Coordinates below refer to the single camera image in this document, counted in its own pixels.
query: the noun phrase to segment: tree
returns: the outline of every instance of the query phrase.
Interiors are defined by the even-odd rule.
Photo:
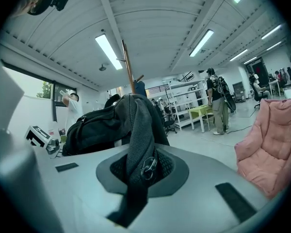
[[[72,90],[68,90],[65,88],[60,88],[59,86],[55,86],[55,101],[62,101],[61,97],[62,95],[60,94],[60,91],[64,91],[68,94],[72,93]],[[37,98],[45,98],[45,99],[50,99],[51,98],[51,93],[52,93],[52,84],[46,81],[43,81],[42,83],[42,93],[39,92],[37,93]]]

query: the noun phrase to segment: white ceiling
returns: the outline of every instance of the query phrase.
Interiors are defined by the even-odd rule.
[[[260,39],[282,22],[267,0],[69,0],[61,12],[48,8],[39,16],[9,19],[0,43],[33,58],[38,54],[53,69],[103,90],[128,84],[128,78],[96,43],[102,30],[121,58],[124,39],[134,77],[151,79],[224,67],[248,48],[239,58],[246,61],[286,39],[287,27]],[[189,57],[207,29],[213,36],[202,52]],[[107,63],[107,70],[99,71]]]

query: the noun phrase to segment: yellow table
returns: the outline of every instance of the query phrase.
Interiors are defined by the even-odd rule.
[[[189,115],[190,115],[190,120],[191,120],[191,125],[192,125],[192,129],[194,130],[194,119],[199,117],[199,121],[200,121],[200,126],[202,128],[202,133],[205,132],[204,130],[204,122],[203,122],[203,116],[206,115],[207,116],[207,122],[208,122],[208,129],[210,130],[209,127],[209,120],[208,120],[208,113],[212,113],[212,108],[208,105],[200,105],[198,107],[192,108],[189,110]]]

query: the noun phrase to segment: pink armchair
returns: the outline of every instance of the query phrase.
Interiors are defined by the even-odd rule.
[[[235,145],[238,173],[273,198],[291,181],[291,99],[262,100],[251,131]]]

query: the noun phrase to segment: gray floor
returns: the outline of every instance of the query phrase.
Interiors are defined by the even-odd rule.
[[[282,100],[283,96],[274,99]],[[176,128],[177,134],[168,133],[169,144],[173,147],[186,151],[203,154],[214,158],[233,170],[237,170],[236,154],[234,146],[242,141],[251,130],[259,108],[254,109],[257,102],[248,99],[244,103],[237,103],[236,114],[231,114],[229,118],[228,134],[214,135],[212,132],[216,130],[212,120],[210,120],[210,131],[208,131],[207,122],[204,121],[205,132],[201,132],[200,122],[194,124],[195,130],[191,125],[182,128]]]

